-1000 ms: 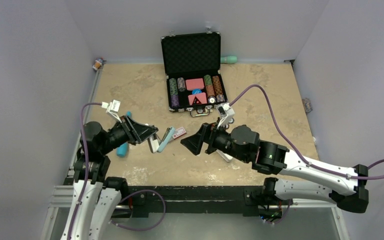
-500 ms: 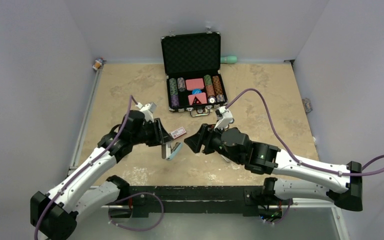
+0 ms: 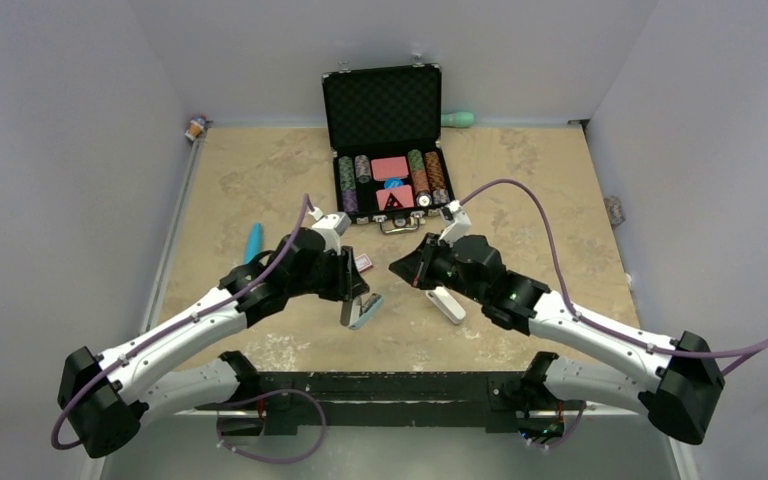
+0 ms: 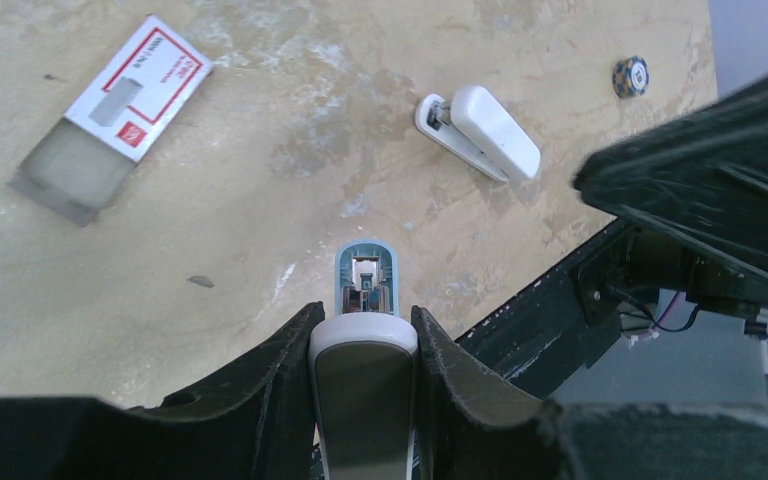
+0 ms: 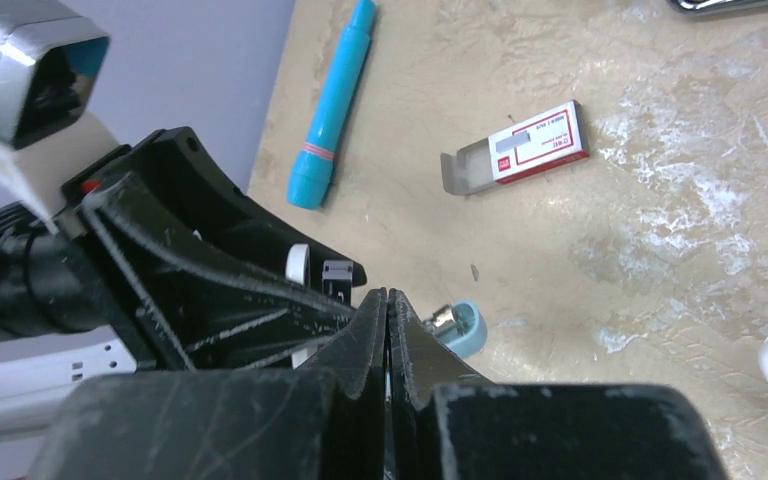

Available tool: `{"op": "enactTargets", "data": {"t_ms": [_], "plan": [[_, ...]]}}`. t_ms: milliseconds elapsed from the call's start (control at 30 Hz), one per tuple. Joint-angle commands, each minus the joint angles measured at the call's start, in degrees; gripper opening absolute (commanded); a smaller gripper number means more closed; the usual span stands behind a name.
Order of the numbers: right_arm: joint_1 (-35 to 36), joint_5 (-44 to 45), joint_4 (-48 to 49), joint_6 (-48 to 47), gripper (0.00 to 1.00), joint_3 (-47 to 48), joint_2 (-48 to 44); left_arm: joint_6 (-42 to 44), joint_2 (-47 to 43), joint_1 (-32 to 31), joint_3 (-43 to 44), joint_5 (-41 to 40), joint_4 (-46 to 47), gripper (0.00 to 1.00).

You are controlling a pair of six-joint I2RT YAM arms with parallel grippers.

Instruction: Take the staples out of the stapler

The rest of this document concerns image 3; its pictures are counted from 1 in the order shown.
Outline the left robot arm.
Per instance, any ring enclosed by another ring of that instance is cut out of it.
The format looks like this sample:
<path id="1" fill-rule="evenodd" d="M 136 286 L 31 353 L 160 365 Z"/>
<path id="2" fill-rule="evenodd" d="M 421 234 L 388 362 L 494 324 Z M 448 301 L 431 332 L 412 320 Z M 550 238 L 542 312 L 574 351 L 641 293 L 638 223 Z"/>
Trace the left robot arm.
<path id="1" fill-rule="evenodd" d="M 82 447 L 91 458 L 126 445 L 150 421 L 190 407 L 257 402 L 260 376 L 239 352 L 226 352 L 187 371 L 185 360 L 285 309 L 290 299 L 315 295 L 342 306 L 340 322 L 359 329 L 382 303 L 362 278 L 353 250 L 324 228 L 300 228 L 276 250 L 234 267 L 195 304 L 169 321 L 102 353 L 70 353 L 57 394 L 61 414 L 51 443 Z"/>

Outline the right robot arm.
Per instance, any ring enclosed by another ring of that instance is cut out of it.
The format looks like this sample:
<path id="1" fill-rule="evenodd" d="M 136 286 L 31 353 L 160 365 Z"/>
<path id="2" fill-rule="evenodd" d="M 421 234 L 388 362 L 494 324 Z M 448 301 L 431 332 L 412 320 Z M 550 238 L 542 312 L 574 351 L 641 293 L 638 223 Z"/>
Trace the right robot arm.
<path id="1" fill-rule="evenodd" d="M 560 292 L 508 269 L 482 235 L 448 245 L 428 234 L 389 269 L 413 288 L 443 287 L 476 302 L 504 330 L 554 341 L 603 363 L 587 375 L 556 359 L 525 375 L 521 392 L 529 404 L 595 401 L 639 413 L 675 440 L 703 442 L 725 387 L 703 337 L 685 331 L 674 339 L 567 306 Z"/>

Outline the white stapler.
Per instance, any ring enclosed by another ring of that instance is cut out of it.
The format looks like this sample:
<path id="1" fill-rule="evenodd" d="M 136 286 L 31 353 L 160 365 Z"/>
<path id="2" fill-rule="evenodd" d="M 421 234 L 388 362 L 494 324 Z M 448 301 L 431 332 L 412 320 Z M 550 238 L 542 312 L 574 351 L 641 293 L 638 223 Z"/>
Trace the white stapler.
<path id="1" fill-rule="evenodd" d="M 466 310 L 444 287 L 425 292 L 426 298 L 454 325 L 460 325 L 466 318 Z"/>

